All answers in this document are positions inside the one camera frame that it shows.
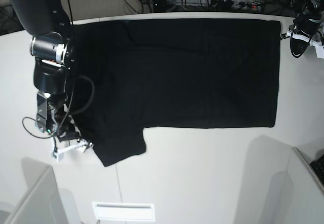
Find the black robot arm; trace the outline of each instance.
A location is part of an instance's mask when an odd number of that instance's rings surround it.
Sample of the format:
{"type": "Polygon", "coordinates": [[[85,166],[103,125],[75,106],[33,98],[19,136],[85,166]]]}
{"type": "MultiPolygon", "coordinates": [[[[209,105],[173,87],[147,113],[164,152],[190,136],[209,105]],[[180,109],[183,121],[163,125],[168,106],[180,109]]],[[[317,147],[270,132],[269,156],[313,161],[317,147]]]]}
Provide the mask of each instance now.
{"type": "MultiPolygon", "coordinates": [[[[64,104],[68,101],[67,80],[77,76],[73,28],[60,0],[10,0],[22,26],[33,38],[34,85],[37,93],[36,126],[59,141],[81,140],[64,104]]],[[[56,146],[53,156],[57,155],[56,146]]]]}

